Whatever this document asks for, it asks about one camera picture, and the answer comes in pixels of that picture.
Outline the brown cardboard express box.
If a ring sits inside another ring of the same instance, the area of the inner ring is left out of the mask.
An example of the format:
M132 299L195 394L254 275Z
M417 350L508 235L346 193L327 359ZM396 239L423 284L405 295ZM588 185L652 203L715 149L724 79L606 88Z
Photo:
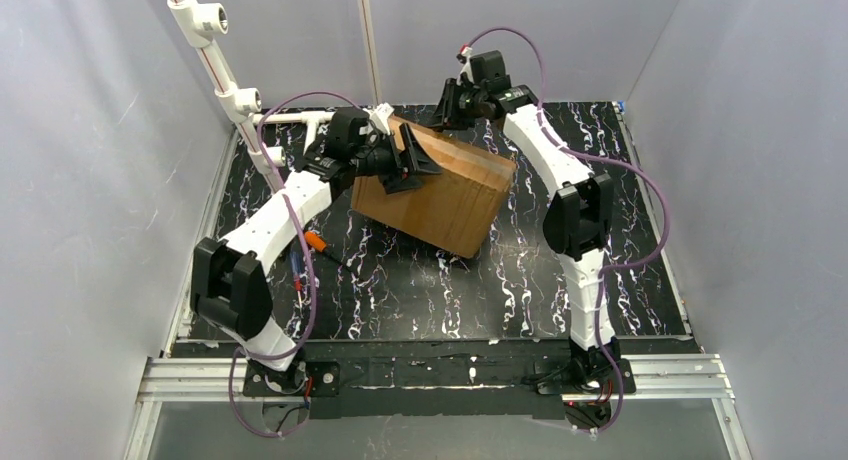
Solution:
M359 177L352 189L354 211L462 258L477 254L514 183L517 165L482 148L410 124L443 172L423 186L387 194L375 177Z

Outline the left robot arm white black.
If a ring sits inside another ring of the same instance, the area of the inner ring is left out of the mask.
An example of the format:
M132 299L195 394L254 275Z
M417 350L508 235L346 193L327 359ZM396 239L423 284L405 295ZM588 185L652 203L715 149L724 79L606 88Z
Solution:
M283 187L242 225L194 249L190 308L236 340L246 356L274 372L289 369L301 341L276 321L268 273L304 228L358 177L377 178L385 193L423 187L442 167L408 123L392 127L388 104L333 112L324 135L307 143Z

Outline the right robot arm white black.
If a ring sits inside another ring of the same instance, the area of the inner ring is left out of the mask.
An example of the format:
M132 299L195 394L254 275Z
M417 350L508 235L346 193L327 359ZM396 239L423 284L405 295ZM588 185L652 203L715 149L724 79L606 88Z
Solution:
M536 95L515 86L500 51L457 56L462 69L446 80L432 126L466 130L477 120L499 125L544 182L549 196L542 230L558 256L571 305L569 380L588 384L608 376L615 338L606 312L602 268L611 227L614 185L567 153Z

